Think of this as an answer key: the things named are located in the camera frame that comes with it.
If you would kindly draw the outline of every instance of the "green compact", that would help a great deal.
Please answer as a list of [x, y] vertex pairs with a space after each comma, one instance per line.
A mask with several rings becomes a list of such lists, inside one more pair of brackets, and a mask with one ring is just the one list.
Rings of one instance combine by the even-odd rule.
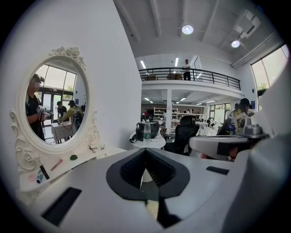
[[78, 158], [78, 156], [76, 156], [76, 155], [72, 155], [71, 157], [70, 157], [70, 160], [76, 160]]

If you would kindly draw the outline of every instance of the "white pillar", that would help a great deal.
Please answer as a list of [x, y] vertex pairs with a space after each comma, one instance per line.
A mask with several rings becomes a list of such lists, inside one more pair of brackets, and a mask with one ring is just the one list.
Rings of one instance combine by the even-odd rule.
[[172, 124], [172, 89], [167, 90], [167, 115], [166, 115], [166, 128], [167, 133], [171, 132]]

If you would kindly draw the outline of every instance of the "black metal railing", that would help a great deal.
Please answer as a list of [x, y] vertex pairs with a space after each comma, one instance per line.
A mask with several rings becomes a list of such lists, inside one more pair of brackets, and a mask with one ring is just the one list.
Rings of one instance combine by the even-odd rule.
[[228, 86], [237, 90], [241, 89], [240, 80], [226, 76], [223, 74], [198, 70], [187, 69], [178, 67], [163, 67], [153, 69], [139, 70], [142, 81], [153, 80], [186, 80], [186, 81], [199, 81]]

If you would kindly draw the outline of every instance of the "tablecloth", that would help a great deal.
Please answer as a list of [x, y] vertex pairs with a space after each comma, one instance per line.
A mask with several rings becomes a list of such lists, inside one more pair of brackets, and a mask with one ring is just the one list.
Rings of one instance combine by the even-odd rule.
[[52, 123], [51, 124], [51, 133], [54, 135], [55, 142], [58, 143], [58, 140], [73, 136], [73, 127], [70, 122], [63, 122], [62, 124]]

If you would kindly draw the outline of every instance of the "shelf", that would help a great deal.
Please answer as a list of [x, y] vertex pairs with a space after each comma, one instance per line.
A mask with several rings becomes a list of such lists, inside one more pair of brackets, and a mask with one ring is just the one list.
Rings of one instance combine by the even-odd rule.
[[204, 114], [198, 114], [198, 113], [182, 113], [179, 112], [180, 115], [190, 115], [190, 116], [203, 116]]

